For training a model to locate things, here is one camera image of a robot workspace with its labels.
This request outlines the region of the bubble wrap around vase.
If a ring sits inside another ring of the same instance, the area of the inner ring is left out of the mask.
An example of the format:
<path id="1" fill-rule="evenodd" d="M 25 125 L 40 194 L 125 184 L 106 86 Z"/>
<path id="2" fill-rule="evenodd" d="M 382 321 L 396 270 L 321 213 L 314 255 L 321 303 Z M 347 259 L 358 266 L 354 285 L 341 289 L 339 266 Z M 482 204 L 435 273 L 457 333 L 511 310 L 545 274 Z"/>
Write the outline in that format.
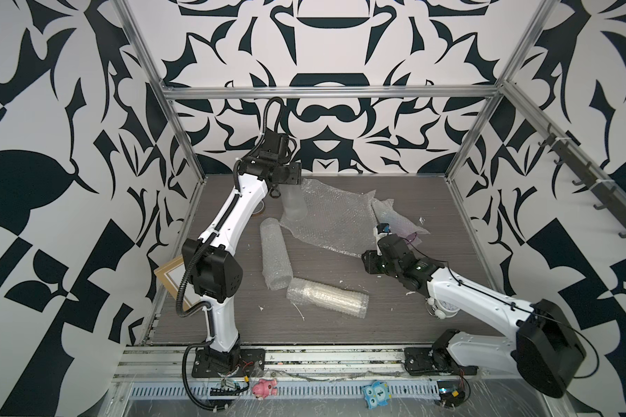
<path id="1" fill-rule="evenodd" d="M 280 224 L 298 240 L 343 255 L 360 257 L 376 250 L 378 220 L 371 207 L 375 191 L 358 194 L 324 182 L 304 179 L 300 184 L 308 208 L 303 220 L 292 222 L 284 214 Z"/>

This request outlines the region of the bubble-wrapped roll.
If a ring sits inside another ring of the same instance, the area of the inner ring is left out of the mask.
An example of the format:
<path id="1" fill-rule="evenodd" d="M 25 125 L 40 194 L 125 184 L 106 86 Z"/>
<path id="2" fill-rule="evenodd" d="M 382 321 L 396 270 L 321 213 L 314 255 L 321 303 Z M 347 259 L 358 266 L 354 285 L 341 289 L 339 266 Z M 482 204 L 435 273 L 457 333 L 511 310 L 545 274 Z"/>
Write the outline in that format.
<path id="1" fill-rule="evenodd" d="M 264 281 L 269 290 L 287 288 L 294 277 L 280 223 L 266 218 L 260 224 Z"/>

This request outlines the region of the clear glass vase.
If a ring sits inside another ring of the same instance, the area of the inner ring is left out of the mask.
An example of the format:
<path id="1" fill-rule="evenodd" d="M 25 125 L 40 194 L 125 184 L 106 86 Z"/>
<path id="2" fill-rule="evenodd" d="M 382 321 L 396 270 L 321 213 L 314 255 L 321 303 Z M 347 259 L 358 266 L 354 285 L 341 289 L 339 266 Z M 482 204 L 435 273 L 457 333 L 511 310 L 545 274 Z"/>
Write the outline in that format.
<path id="1" fill-rule="evenodd" d="M 283 213 L 287 219 L 298 222 L 307 217 L 308 208 L 300 184 L 282 185 L 281 193 Z"/>

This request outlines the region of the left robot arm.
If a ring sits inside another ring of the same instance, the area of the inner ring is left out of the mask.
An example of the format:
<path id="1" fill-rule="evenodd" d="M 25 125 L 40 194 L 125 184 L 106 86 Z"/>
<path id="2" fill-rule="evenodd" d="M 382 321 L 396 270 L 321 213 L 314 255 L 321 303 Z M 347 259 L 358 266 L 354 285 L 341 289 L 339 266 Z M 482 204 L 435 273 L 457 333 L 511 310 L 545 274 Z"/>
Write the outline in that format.
<path id="1" fill-rule="evenodd" d="M 200 238 L 182 246 L 185 271 L 178 285 L 175 311 L 180 318 L 206 315 L 207 336 L 198 346 L 202 363 L 221 374 L 240 367 L 240 335 L 234 296 L 243 281 L 236 247 L 255 209 L 266 196 L 279 198 L 280 188 L 302 182 L 301 163 L 293 160 L 295 140 L 278 131 L 285 102 L 268 100 L 262 130 L 246 155 L 232 169 L 233 188 Z"/>

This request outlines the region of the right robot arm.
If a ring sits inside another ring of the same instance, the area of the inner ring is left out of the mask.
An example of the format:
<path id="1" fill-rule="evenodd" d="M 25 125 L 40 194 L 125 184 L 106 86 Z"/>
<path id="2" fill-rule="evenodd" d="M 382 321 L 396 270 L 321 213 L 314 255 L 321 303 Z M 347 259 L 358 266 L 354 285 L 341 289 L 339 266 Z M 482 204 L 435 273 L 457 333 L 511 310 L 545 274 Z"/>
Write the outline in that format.
<path id="1" fill-rule="evenodd" d="M 380 234 L 361 256 L 370 275 L 385 275 L 425 296 L 431 316 L 447 320 L 464 312 L 497 330 L 496 336 L 446 330 L 428 349 L 411 349 L 405 369 L 416 375 L 456 375 L 488 368 L 520 376 L 536 391 L 561 398 L 591 352 L 593 343 L 546 299 L 527 302 L 487 288 L 424 255 L 395 234 Z"/>

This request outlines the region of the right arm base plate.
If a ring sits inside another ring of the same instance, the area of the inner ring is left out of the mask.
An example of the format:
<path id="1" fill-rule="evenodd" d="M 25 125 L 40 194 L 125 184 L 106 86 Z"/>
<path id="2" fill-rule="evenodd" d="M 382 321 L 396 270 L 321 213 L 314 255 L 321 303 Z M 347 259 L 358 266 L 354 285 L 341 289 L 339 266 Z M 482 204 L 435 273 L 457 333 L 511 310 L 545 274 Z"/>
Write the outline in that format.
<path id="1" fill-rule="evenodd" d="M 404 369 L 411 376 L 477 375 L 478 367 L 459 365 L 451 354 L 439 347 L 407 347 Z"/>

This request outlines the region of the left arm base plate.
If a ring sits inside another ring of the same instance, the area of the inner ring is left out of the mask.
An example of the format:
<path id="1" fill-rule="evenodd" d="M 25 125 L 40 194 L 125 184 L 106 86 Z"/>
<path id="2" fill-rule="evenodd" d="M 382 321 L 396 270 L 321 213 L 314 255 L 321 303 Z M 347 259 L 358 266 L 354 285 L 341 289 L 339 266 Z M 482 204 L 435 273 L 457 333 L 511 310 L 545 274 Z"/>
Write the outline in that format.
<path id="1" fill-rule="evenodd" d="M 210 347 L 194 350 L 193 378 L 244 377 L 264 365 L 264 349 L 241 349 L 220 352 Z"/>

